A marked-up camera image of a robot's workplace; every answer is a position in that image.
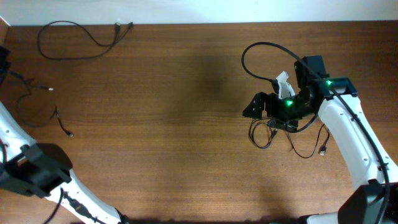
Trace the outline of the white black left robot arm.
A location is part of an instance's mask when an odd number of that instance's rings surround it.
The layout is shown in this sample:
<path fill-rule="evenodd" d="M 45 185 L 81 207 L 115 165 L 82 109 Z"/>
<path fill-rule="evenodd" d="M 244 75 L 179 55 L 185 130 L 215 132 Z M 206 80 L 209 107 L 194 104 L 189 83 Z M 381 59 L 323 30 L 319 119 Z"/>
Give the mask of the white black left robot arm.
<path fill-rule="evenodd" d="M 70 158 L 56 144 L 39 143 L 1 106 L 1 188 L 55 202 L 83 223 L 129 223 L 76 176 Z"/>

